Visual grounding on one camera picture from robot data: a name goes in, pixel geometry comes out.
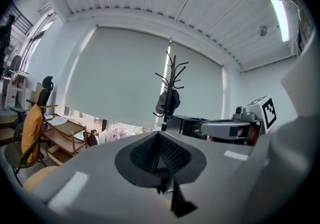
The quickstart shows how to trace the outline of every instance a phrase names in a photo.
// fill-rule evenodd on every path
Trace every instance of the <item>wooden shelf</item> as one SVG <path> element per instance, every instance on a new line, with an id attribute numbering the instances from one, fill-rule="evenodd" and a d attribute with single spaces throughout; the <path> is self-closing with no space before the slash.
<path id="1" fill-rule="evenodd" d="M 71 132 L 73 132 L 73 134 L 77 134 L 81 131 L 84 130 L 84 127 L 81 125 L 78 125 L 70 120 L 68 120 L 66 123 L 62 124 L 62 125 L 58 125 L 58 126 L 53 126 L 50 124 L 50 120 L 45 120 L 44 122 L 47 123 L 49 126 L 51 126 L 52 128 L 54 128 L 55 130 L 59 130 L 61 133 L 63 133 L 64 135 L 70 137 L 71 136 Z"/>
<path id="2" fill-rule="evenodd" d="M 10 86 L 10 89 L 13 89 L 13 90 L 19 91 L 19 92 L 22 92 L 22 91 L 23 91 L 22 88 L 18 88 L 18 87 L 16 87 L 16 86 Z"/>
<path id="3" fill-rule="evenodd" d="M 59 133 L 56 129 L 51 128 L 49 130 L 42 132 L 43 136 L 57 144 L 59 147 L 61 147 L 63 150 L 68 152 L 69 154 L 74 154 L 74 149 L 72 146 L 72 141 L 70 138 L 62 135 Z M 74 146 L 75 151 L 78 151 L 83 145 L 85 145 L 85 142 L 81 142 L 80 140 L 74 139 Z"/>
<path id="4" fill-rule="evenodd" d="M 72 158 L 70 154 L 59 148 L 58 145 L 54 145 L 47 149 L 49 158 L 51 158 L 55 163 L 62 166 L 66 161 Z"/>

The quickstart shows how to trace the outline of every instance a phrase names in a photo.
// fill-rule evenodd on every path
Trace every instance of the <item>black hat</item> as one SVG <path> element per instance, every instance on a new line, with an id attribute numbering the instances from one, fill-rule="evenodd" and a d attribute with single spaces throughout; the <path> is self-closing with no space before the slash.
<path id="1" fill-rule="evenodd" d="M 160 96 L 159 96 L 159 100 L 158 103 L 156 104 L 156 109 L 155 111 L 159 114 L 163 114 L 165 112 L 165 107 L 166 107 L 166 100 L 167 100 L 167 91 L 164 91 Z"/>
<path id="2" fill-rule="evenodd" d="M 168 116 L 171 117 L 174 114 L 174 111 L 179 107 L 179 105 L 180 105 L 179 93 L 176 90 L 173 90 L 171 95 Z"/>

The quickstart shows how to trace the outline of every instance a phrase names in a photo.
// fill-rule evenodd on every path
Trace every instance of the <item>roller blind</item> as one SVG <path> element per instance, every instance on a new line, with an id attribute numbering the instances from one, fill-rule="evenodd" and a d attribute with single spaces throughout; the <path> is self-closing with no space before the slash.
<path id="1" fill-rule="evenodd" d="M 66 106 L 129 125 L 153 128 L 168 41 L 153 35 L 97 28 L 71 77 Z"/>
<path id="2" fill-rule="evenodd" d="M 171 44 L 170 55 L 176 55 L 176 64 L 189 62 L 186 69 L 179 75 L 176 87 L 178 89 L 181 104 L 175 110 L 174 115 L 220 119 L 223 101 L 223 80 L 222 68 L 204 57 L 203 55 L 173 42 Z"/>

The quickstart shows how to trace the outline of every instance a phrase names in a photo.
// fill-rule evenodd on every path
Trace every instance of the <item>window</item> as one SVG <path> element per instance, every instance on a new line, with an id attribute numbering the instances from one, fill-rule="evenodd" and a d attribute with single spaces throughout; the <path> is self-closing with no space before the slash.
<path id="1" fill-rule="evenodd" d="M 38 46 L 44 33 L 49 29 L 49 27 L 54 22 L 55 17 L 56 17 L 56 13 L 48 15 L 48 17 L 39 26 L 38 30 L 35 33 L 35 36 L 30 39 L 29 44 L 27 45 L 27 47 L 22 55 L 22 62 L 20 65 L 20 70 L 26 72 L 26 70 L 29 66 L 30 59 L 31 59 L 36 47 Z"/>
<path id="2" fill-rule="evenodd" d="M 68 107 L 65 109 L 64 116 L 77 124 L 86 126 L 87 130 L 89 131 L 92 129 L 96 129 L 98 133 L 102 131 L 103 119 L 101 118 L 94 117 Z"/>
<path id="3" fill-rule="evenodd" d="M 169 41 L 169 46 L 168 46 L 168 50 L 167 50 L 167 52 L 168 52 L 168 55 L 166 56 L 166 61 L 165 61 L 165 66 L 164 66 L 164 72 L 163 72 L 163 77 L 164 78 L 166 78 L 167 77 L 167 70 L 168 70 L 168 65 L 169 65 L 169 55 L 170 55 L 170 50 L 171 50 L 171 38 L 170 38 L 170 41 Z M 160 95 L 162 95 L 162 93 L 164 92 L 164 90 L 165 90 L 165 84 L 164 83 L 161 83 L 161 92 L 160 92 Z M 160 124 L 159 124 L 159 117 L 158 116 L 156 116 L 155 117 L 155 124 L 154 124 L 154 127 L 156 127 L 156 126 L 161 126 Z"/>
<path id="4" fill-rule="evenodd" d="M 96 129 L 97 133 L 102 132 L 102 129 L 103 129 L 103 119 L 102 118 L 94 117 L 94 116 L 88 115 L 86 113 L 71 109 L 69 107 L 65 107 L 64 117 L 68 118 L 69 120 L 71 120 L 77 124 L 80 124 L 82 126 L 86 126 L 86 129 L 88 131 L 90 131 L 92 129 Z M 146 127 L 131 126 L 131 125 L 122 124 L 122 123 L 118 123 L 118 122 L 112 122 L 112 121 L 109 122 L 109 125 L 106 129 L 107 130 L 112 129 L 113 127 L 116 127 L 116 126 L 124 127 L 126 129 L 128 129 L 130 132 L 133 132 L 135 134 L 142 134 L 142 133 L 147 133 L 147 132 L 153 131 L 153 129 L 146 128 Z M 74 136 L 79 139 L 84 138 L 82 132 L 80 132 Z"/>

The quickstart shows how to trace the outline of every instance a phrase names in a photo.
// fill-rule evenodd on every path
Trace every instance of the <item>office chair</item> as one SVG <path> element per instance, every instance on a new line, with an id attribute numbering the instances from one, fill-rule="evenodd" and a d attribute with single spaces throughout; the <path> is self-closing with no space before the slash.
<path id="1" fill-rule="evenodd" d="M 12 166 L 13 174 L 19 181 L 17 174 L 22 168 L 29 168 L 40 162 L 47 167 L 40 152 L 40 142 L 43 128 L 41 109 L 35 105 L 28 112 L 25 121 L 17 126 L 14 131 L 12 143 L 4 149 L 4 157 Z"/>
<path id="2" fill-rule="evenodd" d="M 44 78 L 44 80 L 42 82 L 42 86 L 44 87 L 44 89 L 40 92 L 38 102 L 29 100 L 29 99 L 26 100 L 27 102 L 31 103 L 31 107 L 33 107 L 35 104 L 37 104 L 38 106 L 46 106 L 47 105 L 47 101 L 49 99 L 50 93 L 54 88 L 53 87 L 54 84 L 52 82 L 52 79 L 53 79 L 52 76 L 48 76 L 48 77 Z M 26 115 L 25 110 L 22 110 L 19 108 L 11 107 L 10 110 L 16 112 L 18 115 L 18 118 L 10 124 L 10 127 L 15 130 L 19 124 L 24 122 L 27 115 Z M 41 109 L 41 111 L 42 111 L 42 115 L 44 115 L 45 109 Z"/>

